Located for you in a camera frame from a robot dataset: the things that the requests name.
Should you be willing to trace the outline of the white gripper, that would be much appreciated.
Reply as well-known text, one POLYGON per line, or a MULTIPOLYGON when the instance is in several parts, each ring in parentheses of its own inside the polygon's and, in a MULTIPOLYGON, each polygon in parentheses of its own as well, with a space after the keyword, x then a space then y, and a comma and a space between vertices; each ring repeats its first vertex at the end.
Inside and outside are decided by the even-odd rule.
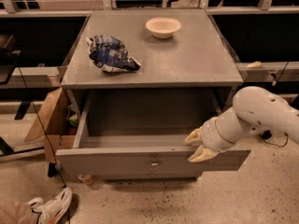
POLYGON ((218 152, 226 152, 234 143, 225 140, 217 130, 216 117, 205 121, 202 128, 194 129, 186 138, 185 144, 192 145, 203 142, 188 158, 188 162, 196 163, 215 158, 218 152))

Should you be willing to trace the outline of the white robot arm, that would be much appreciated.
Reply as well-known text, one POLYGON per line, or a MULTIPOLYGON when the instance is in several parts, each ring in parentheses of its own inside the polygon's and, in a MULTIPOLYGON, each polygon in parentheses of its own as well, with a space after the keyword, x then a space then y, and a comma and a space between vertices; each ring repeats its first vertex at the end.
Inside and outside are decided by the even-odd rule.
POLYGON ((299 111, 263 88, 243 88, 235 94, 231 108, 205 121, 185 139, 188 145, 200 144, 188 162, 213 159, 233 147, 237 140, 271 128, 299 143, 299 111))

